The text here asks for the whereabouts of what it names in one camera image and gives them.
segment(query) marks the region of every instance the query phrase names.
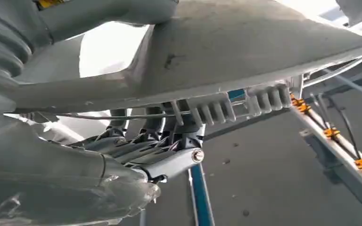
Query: gray metal fairing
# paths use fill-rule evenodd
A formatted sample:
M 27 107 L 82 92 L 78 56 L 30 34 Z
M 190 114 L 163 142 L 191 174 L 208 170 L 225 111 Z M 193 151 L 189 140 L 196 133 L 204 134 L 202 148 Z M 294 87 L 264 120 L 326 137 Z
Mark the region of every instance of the gray metal fairing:
M 184 0 L 146 34 L 129 68 L 21 85 L 18 112 L 128 108 L 245 88 L 362 56 L 362 36 L 272 0 Z

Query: metal rod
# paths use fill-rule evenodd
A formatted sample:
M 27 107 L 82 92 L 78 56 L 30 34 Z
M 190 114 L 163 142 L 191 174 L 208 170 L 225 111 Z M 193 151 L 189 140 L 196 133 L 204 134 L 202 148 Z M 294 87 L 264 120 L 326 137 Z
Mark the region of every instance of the metal rod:
M 180 112 L 181 115 L 190 114 L 189 111 Z M 95 117 L 95 116 L 86 116 L 86 115 L 76 115 L 76 114 L 55 114 L 57 116 L 69 117 L 69 118 L 77 118 L 77 119 L 91 119 L 91 120 L 139 120 L 139 119 L 156 119 L 156 118 L 166 118 L 166 117 L 174 117 L 174 114 L 147 114 L 147 115 L 130 115 L 130 116 L 103 116 L 103 117 Z
M 174 111 L 174 114 L 175 114 L 175 118 L 177 119 L 177 123 L 178 125 L 180 126 L 183 126 L 184 125 L 184 121 L 182 120 L 182 116 L 180 114 L 180 108 L 178 107 L 178 104 L 177 104 L 177 101 L 176 100 L 173 100 L 171 102 L 171 106 L 173 108 L 173 111 Z
M 146 226 L 146 210 L 141 210 L 141 213 L 140 213 L 140 226 Z
M 313 99 L 314 105 L 316 105 L 316 107 L 319 109 L 320 115 L 322 115 L 322 122 L 324 123 L 324 127 L 325 127 L 325 128 L 329 128 L 329 123 L 328 123 L 326 117 L 324 116 L 324 115 L 325 115 L 325 113 L 324 113 L 324 108 L 322 108 L 322 107 L 320 106 L 320 104 L 319 104 L 319 102 L 318 102 L 318 100 L 317 100 L 317 97 L 316 97 L 313 93 L 311 93 L 310 96 L 311 96 L 312 99 Z
M 342 81 L 342 82 L 345 83 L 346 85 L 352 87 L 353 89 L 356 89 L 356 90 L 362 92 L 362 87 L 359 86 L 359 85 L 357 85 L 357 84 L 355 84 L 354 82 L 350 81 L 349 79 L 344 78 L 344 77 L 342 77 L 342 76 L 340 76 L 340 75 L 335 76 L 335 78 L 338 79 L 338 80 L 340 80 L 340 81 Z
M 304 84 L 303 84 L 303 88 L 306 88 L 306 87 L 315 85 L 315 84 L 317 84 L 317 83 L 320 83 L 320 82 L 322 82 L 322 81 L 325 81 L 325 80 L 327 80 L 327 79 L 330 79 L 330 78 L 332 78 L 332 77 L 335 77 L 335 76 L 337 76 L 337 75 L 339 75 L 339 74 L 341 74 L 341 73 L 343 73 L 343 72 L 346 72 L 346 71 L 352 69 L 353 67 L 357 66 L 357 65 L 360 64 L 361 62 L 362 62 L 362 57 L 359 58 L 359 59 L 356 59 L 356 60 L 354 60 L 354 61 L 352 61 L 352 62 L 350 62 L 350 63 L 348 63 L 347 65 L 345 65 L 345 66 L 343 66 L 343 67 L 340 67 L 340 68 L 336 69 L 335 71 L 332 71 L 332 72 L 330 72 L 330 73 L 328 73 L 328 74 L 326 74 L 326 75 L 323 75 L 323 76 L 321 76 L 321 77 L 319 77 L 319 78 L 316 78 L 316 79 L 313 79 L 313 80 L 310 80 L 310 81 L 304 83 Z
M 194 221 L 195 221 L 195 226 L 199 226 L 199 220 L 197 218 L 197 208 L 196 208 L 196 199 L 195 199 L 195 190 L 193 187 L 193 183 L 192 183 L 192 173 L 191 173 L 191 169 L 188 169 L 188 181 L 189 181 L 189 188 L 191 191 L 191 200 L 192 200 L 192 209 L 194 211 Z
M 356 83 L 357 85 L 362 86 L 362 72 L 352 76 L 349 78 L 350 81 Z M 319 90 L 318 93 L 324 93 L 327 96 L 333 96 L 335 94 L 338 93 L 345 93 L 347 91 L 350 91 L 351 89 L 353 89 L 352 87 L 348 86 L 348 85 L 332 85 L 332 86 L 327 86 L 321 90 Z M 307 104 L 311 104 L 312 103 L 312 99 L 311 98 L 305 98 L 305 101 Z
M 198 225 L 214 226 L 212 206 L 209 199 L 209 193 L 207 191 L 202 164 L 192 167 L 191 175 L 196 200 Z

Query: gray panel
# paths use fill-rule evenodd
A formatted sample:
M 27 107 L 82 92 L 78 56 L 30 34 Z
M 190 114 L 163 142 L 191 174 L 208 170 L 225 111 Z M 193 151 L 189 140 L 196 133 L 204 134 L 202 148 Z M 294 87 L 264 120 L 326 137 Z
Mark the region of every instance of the gray panel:
M 10 95 L 19 108 L 45 111 L 125 108 L 244 88 L 362 55 L 361 36 L 272 0 L 182 1 L 172 21 L 155 27 L 150 52 L 148 42 L 126 70 L 24 85 Z
M 79 79 L 79 55 L 83 35 L 39 51 L 16 80 L 25 83 Z
M 362 0 L 337 0 L 340 10 L 349 18 L 349 25 L 353 26 L 362 22 Z

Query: metal rail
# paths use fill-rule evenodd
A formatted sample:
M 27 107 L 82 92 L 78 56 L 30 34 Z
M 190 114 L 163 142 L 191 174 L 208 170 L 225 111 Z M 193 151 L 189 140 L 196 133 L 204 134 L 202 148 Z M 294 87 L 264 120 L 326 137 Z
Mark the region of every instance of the metal rail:
M 344 84 L 352 87 L 353 89 L 357 90 L 357 91 L 360 91 L 362 93 L 362 87 L 355 84 L 354 82 L 350 81 L 349 79 L 345 78 L 345 77 L 342 77 L 340 75 L 338 76 L 335 76 L 336 79 L 338 79 L 339 81 L 343 82 Z
M 297 110 L 295 107 L 291 109 L 291 112 L 311 131 L 311 133 L 317 138 L 318 142 L 325 147 L 325 151 L 331 153 L 339 163 L 342 165 L 334 165 L 332 169 L 343 180 L 344 184 L 349 190 L 357 197 L 362 203 L 362 169 L 359 169 L 355 164 L 355 159 L 352 156 L 356 156 L 353 145 L 347 141 L 342 135 L 335 135 L 334 141 L 328 138 L 324 134 L 321 117 L 313 110 L 309 110 L 308 114 L 304 114 Z

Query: blue metal pole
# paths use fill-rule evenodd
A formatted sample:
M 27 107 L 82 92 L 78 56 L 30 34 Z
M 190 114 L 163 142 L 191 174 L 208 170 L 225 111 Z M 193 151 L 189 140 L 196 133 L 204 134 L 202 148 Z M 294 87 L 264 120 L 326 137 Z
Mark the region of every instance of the blue metal pole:
M 212 207 L 207 192 L 202 164 L 191 168 L 192 186 L 195 196 L 198 226 L 214 226 Z

